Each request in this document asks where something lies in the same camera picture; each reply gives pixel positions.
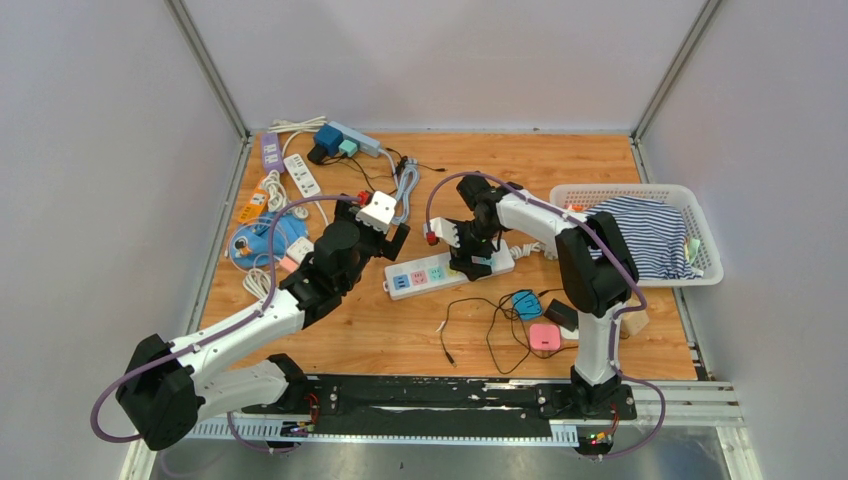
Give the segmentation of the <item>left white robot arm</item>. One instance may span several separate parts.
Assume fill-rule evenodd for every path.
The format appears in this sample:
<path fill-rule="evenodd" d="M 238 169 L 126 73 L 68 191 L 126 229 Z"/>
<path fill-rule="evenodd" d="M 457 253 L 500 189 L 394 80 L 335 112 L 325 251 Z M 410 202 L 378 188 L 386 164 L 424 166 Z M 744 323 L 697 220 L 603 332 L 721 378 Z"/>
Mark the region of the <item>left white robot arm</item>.
<path fill-rule="evenodd" d="M 383 192 L 335 195 L 334 219 L 299 266 L 261 301 L 193 334 L 141 340 L 112 388 L 152 451 L 165 450 L 198 423 L 247 406 L 273 404 L 283 413 L 306 400 L 302 372 L 277 354 L 239 370 L 232 364 L 328 316 L 373 258 L 397 258 L 409 233 L 393 225 L 397 201 Z"/>

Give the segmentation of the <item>white cube adapter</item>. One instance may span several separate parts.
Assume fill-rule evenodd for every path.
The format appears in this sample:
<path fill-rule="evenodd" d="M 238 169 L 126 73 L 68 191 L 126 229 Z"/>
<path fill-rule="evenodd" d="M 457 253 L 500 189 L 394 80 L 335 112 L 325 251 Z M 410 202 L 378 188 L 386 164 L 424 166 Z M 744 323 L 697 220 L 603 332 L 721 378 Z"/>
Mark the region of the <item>white cube adapter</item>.
<path fill-rule="evenodd" d="M 314 244 L 306 237 L 299 237 L 286 249 L 285 256 L 292 262 L 300 265 L 305 257 L 314 251 Z"/>

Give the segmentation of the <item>white power strip blue USB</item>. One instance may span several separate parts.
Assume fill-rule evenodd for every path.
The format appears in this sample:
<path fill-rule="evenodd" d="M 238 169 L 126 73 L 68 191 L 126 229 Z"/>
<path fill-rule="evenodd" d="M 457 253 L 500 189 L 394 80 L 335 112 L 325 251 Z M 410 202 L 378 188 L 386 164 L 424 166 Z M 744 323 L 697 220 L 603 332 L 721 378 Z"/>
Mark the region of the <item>white power strip blue USB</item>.
<path fill-rule="evenodd" d="M 491 257 L 473 257 L 472 263 L 489 267 L 491 276 L 497 276 L 513 271 L 517 259 L 543 252 L 544 245 L 540 242 L 509 247 L 505 240 L 501 240 L 499 250 Z M 464 273 L 450 267 L 450 258 L 449 253 L 441 253 L 387 266 L 383 290 L 397 301 L 470 283 Z"/>

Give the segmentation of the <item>black charger with cable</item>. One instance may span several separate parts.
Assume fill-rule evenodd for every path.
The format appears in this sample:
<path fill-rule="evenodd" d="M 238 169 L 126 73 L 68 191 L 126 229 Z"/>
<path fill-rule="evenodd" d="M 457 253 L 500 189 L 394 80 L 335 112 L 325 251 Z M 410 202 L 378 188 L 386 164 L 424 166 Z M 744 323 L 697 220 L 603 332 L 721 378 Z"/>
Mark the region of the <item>black charger with cable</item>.
<path fill-rule="evenodd" d="M 488 330 L 486 331 L 486 335 L 484 336 L 484 342 L 487 347 L 487 351 L 489 352 L 489 357 L 492 360 L 492 363 L 495 367 L 495 370 L 500 375 L 508 375 L 515 372 L 530 356 L 535 356 L 539 359 L 547 359 L 557 354 L 568 351 L 568 350 L 576 350 L 576 345 L 567 345 L 561 346 L 558 351 L 555 352 L 536 352 L 530 349 L 528 344 L 528 329 L 532 324 L 542 323 L 542 324 L 555 324 L 559 328 L 565 327 L 569 330 L 577 329 L 577 311 L 572 307 L 566 305 L 560 300 L 552 299 L 546 308 L 543 308 L 544 313 L 541 317 L 536 318 L 534 320 L 523 322 L 520 319 L 517 319 L 512 310 L 512 304 L 510 301 L 511 296 L 520 291 L 520 290 L 531 290 L 531 289 L 519 289 L 501 296 L 497 301 L 489 300 L 483 297 L 467 297 L 461 298 L 454 301 L 451 301 L 445 309 L 445 317 L 442 320 L 441 324 L 437 327 L 436 333 L 438 334 L 439 344 L 442 349 L 443 355 L 449 365 L 453 368 L 457 367 L 457 362 L 455 358 L 451 355 L 450 350 L 445 342 L 445 330 L 448 327 L 451 318 L 451 310 L 455 305 L 469 303 L 469 302 L 482 302 L 488 305 L 492 309 L 491 320 L 489 323 Z M 499 318 L 503 318 L 509 323 L 510 327 L 510 335 L 512 339 L 515 341 L 517 345 L 519 345 L 524 354 L 520 357 L 511 367 L 502 368 L 498 362 L 497 356 L 494 352 L 494 347 L 491 344 L 490 336 L 494 327 Z"/>

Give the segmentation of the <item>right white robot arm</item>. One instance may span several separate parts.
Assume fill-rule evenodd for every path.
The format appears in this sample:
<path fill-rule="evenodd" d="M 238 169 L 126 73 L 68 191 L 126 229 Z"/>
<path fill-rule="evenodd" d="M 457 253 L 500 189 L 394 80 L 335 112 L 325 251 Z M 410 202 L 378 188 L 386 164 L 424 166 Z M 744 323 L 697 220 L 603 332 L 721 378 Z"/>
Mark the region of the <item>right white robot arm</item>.
<path fill-rule="evenodd" d="M 584 417 L 598 416 L 622 381 L 613 330 L 639 279 L 614 216 L 571 214 L 517 184 L 497 186 L 480 173 L 464 174 L 457 191 L 473 217 L 451 221 L 442 238 L 450 246 L 450 267 L 469 280 L 492 274 L 486 261 L 506 231 L 554 250 L 563 291 L 578 312 L 571 403 Z"/>

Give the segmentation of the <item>wooden cube adapter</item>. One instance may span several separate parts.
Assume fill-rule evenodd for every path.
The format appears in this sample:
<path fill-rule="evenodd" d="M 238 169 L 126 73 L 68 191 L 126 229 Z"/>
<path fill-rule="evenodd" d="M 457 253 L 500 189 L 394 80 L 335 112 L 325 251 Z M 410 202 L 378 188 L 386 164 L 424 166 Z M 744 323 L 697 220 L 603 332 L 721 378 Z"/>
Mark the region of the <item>wooden cube adapter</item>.
<path fill-rule="evenodd" d="M 631 311 L 621 317 L 620 337 L 628 339 L 638 335 L 649 324 L 650 318 L 645 310 Z"/>

